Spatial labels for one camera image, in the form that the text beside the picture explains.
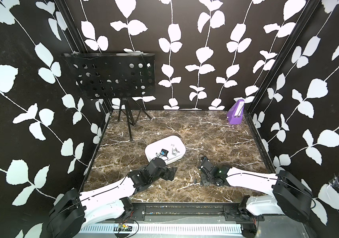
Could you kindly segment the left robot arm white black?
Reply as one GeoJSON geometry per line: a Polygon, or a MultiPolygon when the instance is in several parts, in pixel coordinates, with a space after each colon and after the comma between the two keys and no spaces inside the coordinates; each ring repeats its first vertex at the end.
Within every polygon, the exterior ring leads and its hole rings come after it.
{"type": "Polygon", "coordinates": [[[161,158],[131,170],[124,178],[98,189],[79,193],[71,189],[49,212],[47,232],[52,238],[73,238],[81,229],[95,223],[121,218],[133,211],[130,197],[146,190],[153,182],[173,181],[177,167],[167,167],[161,158]]]}

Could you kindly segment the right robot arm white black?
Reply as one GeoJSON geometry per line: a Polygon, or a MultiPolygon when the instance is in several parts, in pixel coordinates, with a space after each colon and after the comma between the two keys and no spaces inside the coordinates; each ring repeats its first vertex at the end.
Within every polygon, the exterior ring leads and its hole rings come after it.
{"type": "Polygon", "coordinates": [[[247,188],[264,196],[245,196],[238,211],[247,217],[285,215],[297,222],[307,222],[316,205],[312,192],[290,172],[277,174],[249,172],[231,166],[217,167],[203,154],[199,155],[199,170],[204,180],[215,186],[247,188]]]}

